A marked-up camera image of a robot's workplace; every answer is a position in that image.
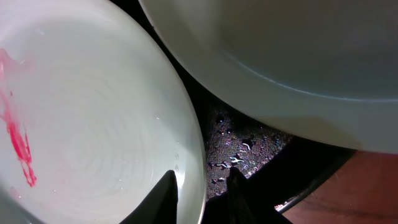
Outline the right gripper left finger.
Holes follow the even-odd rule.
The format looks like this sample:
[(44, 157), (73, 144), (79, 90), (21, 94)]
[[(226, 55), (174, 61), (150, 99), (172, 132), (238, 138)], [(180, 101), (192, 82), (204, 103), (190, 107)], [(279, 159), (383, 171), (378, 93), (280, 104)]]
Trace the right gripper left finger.
[(139, 206), (120, 224), (176, 224), (177, 204), (175, 172), (168, 170)]

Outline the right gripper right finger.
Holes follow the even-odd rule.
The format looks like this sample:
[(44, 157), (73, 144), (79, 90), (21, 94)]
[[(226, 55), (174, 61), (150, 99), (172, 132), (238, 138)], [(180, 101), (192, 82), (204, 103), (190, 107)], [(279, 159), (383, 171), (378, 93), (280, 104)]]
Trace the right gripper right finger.
[(249, 193), (247, 178), (233, 167), (226, 179), (229, 222), (233, 224), (292, 224), (274, 208)]

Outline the light blue plate front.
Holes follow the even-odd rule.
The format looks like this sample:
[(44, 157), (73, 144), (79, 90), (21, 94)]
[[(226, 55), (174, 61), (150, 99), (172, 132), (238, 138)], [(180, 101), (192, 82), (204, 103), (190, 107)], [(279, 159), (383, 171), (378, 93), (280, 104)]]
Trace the light blue plate front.
[(2, 1), (1, 222), (119, 223), (169, 170), (200, 223), (200, 127), (153, 38), (110, 1)]

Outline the light blue plate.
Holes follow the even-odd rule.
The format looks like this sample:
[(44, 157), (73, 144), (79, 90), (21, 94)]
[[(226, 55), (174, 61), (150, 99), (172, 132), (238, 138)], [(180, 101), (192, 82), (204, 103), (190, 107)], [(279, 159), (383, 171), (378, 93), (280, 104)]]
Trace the light blue plate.
[(296, 136), (397, 152), (397, 0), (143, 0), (172, 55), (240, 112)]
[(153, 38), (110, 1), (2, 1), (1, 222), (119, 223), (169, 170), (200, 223), (200, 127)]

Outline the round black tray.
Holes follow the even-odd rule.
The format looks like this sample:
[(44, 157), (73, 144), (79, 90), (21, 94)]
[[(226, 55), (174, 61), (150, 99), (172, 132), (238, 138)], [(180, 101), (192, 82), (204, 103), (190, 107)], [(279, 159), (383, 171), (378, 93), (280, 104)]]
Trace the round black tray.
[(230, 223), (226, 179), (230, 168), (247, 178), (249, 193), (292, 223), (350, 223), (349, 211), (328, 203), (336, 172), (354, 151), (291, 136), (222, 102), (178, 62), (201, 128), (207, 192), (203, 223)]

